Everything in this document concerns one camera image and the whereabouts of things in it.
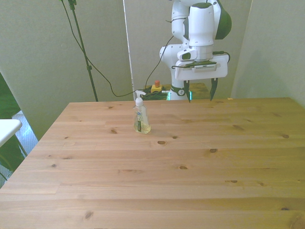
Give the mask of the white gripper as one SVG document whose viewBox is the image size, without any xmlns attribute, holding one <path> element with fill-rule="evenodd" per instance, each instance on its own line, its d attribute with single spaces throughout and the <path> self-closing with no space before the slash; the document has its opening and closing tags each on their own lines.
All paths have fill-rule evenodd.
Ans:
<svg viewBox="0 0 305 229">
<path fill-rule="evenodd" d="M 189 80 L 211 79 L 210 101 L 213 99 L 218 85 L 218 78 L 228 73 L 228 54 L 216 55 L 209 62 L 177 61 L 175 79 L 184 81 L 184 90 L 188 101 L 191 101 Z"/>
</svg>

